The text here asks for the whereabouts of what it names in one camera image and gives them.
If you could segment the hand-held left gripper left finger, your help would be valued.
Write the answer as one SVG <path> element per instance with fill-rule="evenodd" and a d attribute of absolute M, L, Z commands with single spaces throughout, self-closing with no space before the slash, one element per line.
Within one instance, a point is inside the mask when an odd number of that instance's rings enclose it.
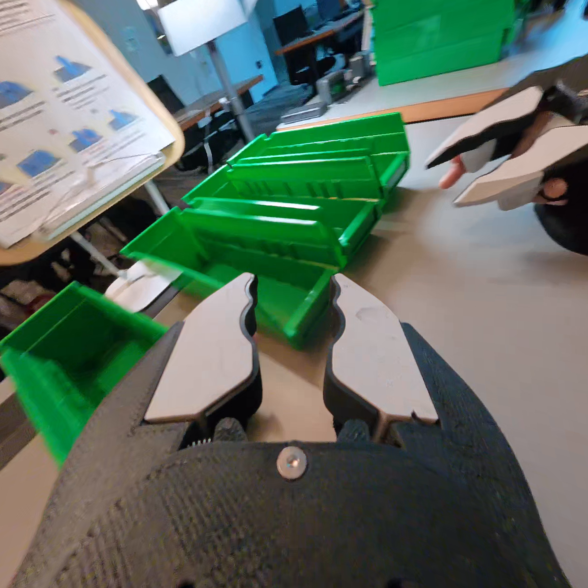
<path fill-rule="evenodd" d="M 240 274 L 183 320 L 146 409 L 149 424 L 197 423 L 212 432 L 227 406 L 248 419 L 261 404 L 254 341 L 258 278 Z"/>

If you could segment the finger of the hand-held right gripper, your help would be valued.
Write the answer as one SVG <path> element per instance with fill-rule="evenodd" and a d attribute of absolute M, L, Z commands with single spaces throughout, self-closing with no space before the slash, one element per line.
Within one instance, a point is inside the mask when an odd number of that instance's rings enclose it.
<path fill-rule="evenodd" d="M 525 153 L 477 178 L 453 204 L 464 208 L 497 202 L 501 210 L 521 207 L 539 192 L 547 171 L 560 177 L 563 160 L 570 155 L 577 160 L 586 147 L 587 125 L 550 128 Z"/>
<path fill-rule="evenodd" d="M 426 168 L 458 157 L 466 173 L 479 171 L 497 158 L 500 141 L 518 136 L 530 126 L 544 92 L 540 86 L 531 86 L 474 114 L 430 154 Z"/>

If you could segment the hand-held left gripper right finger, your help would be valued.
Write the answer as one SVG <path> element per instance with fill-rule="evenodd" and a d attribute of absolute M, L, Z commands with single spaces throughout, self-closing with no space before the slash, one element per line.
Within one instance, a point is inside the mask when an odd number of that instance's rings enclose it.
<path fill-rule="evenodd" d="M 323 401 L 338 432 L 351 420 L 384 440 L 392 424 L 439 421 L 401 321 L 343 274 L 330 280 L 334 334 L 327 350 Z"/>

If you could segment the green plastic bin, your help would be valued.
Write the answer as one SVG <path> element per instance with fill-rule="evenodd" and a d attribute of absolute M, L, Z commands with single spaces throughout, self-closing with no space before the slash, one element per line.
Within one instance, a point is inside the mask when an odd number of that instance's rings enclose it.
<path fill-rule="evenodd" d="M 228 160 L 234 178 L 328 198 L 387 198 L 410 164 L 399 112 L 260 135 Z"/>
<path fill-rule="evenodd" d="M 58 466 L 103 399 L 168 331 L 73 282 L 1 341 L 1 367 Z"/>
<path fill-rule="evenodd" d="M 318 220 L 174 208 L 121 249 L 134 261 L 180 272 L 177 288 L 198 299 L 243 273 L 258 279 L 258 326 L 295 349 L 315 335 L 332 275 L 347 260 Z"/>
<path fill-rule="evenodd" d="M 343 268 L 382 214 L 382 198 L 328 198 L 325 189 L 313 196 L 275 183 L 258 187 L 235 179 L 235 172 L 222 166 L 182 200 L 229 221 L 221 233 L 251 241 L 247 248 Z"/>

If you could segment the brown office desk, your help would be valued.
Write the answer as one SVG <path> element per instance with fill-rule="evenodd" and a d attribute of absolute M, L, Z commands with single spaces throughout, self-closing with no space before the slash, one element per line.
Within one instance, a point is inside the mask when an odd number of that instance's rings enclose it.
<path fill-rule="evenodd" d="M 343 11 L 342 17 L 328 20 L 311 30 L 299 6 L 273 19 L 280 47 L 276 55 L 285 60 L 291 85 L 315 86 L 342 55 L 347 65 L 360 51 L 364 10 Z"/>

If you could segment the wood-edged white table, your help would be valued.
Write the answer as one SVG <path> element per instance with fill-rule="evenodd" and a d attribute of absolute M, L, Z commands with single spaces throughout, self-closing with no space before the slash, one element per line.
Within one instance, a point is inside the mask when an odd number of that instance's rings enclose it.
<path fill-rule="evenodd" d="M 579 55 L 579 50 L 567 54 L 533 51 L 492 65 L 395 85 L 379 86 L 372 79 L 329 106 L 323 116 L 289 125 L 281 123 L 277 130 L 309 128 L 390 112 L 400 112 L 406 123 L 474 114 L 534 70 L 560 65 Z"/>

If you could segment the stack of green bins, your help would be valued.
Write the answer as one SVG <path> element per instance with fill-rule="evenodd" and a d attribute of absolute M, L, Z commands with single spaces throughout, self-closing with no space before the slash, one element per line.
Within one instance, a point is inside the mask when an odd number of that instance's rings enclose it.
<path fill-rule="evenodd" d="M 373 1 L 379 86 L 491 65 L 514 24 L 514 1 Z"/>

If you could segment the white board stand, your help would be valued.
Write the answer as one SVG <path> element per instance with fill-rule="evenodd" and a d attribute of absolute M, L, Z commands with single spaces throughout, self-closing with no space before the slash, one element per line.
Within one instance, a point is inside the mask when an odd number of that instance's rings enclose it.
<path fill-rule="evenodd" d="M 91 186 L 91 179 L 82 177 L 74 181 L 68 195 L 80 196 Z M 151 202 L 148 206 L 154 215 L 162 217 L 170 211 L 170 206 L 152 180 L 143 186 Z M 105 296 L 113 302 L 131 312 L 147 309 L 154 303 L 175 279 L 179 277 L 177 270 L 164 269 L 157 262 L 136 262 L 128 270 L 117 268 L 104 254 L 102 254 L 80 231 L 70 234 L 72 240 L 80 246 L 94 261 L 104 268 L 108 274 L 115 276 L 115 281 L 106 291 Z"/>

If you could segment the clear page holder bar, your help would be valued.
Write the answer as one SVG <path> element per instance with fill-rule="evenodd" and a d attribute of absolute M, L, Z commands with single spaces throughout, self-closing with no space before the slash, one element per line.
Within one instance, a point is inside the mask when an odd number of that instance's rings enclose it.
<path fill-rule="evenodd" d="M 158 171 L 166 161 L 161 151 L 110 157 L 89 164 L 82 178 L 34 225 L 31 238 L 47 242 L 84 220 L 130 187 Z"/>

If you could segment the grey metal pole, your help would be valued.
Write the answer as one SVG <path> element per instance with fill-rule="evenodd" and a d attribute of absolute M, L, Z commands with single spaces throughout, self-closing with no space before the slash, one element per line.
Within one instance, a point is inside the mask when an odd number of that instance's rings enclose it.
<path fill-rule="evenodd" d="M 240 130 L 245 138 L 246 143 L 254 140 L 255 135 L 251 127 L 250 121 L 247 118 L 245 108 L 239 97 L 238 92 L 235 90 L 229 72 L 227 70 L 224 59 L 217 48 L 215 39 L 212 39 L 206 43 L 212 63 L 217 73 L 217 77 L 220 80 L 220 84 L 224 91 L 224 95 L 229 102 L 232 114 L 236 117 L 239 123 Z"/>

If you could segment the white sign panel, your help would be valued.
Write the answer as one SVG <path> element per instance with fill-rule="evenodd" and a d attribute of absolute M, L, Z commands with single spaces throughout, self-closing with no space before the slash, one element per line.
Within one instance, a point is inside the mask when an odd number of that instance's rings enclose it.
<path fill-rule="evenodd" d="M 173 1 L 157 14 L 175 56 L 206 45 L 247 22 L 240 1 Z"/>

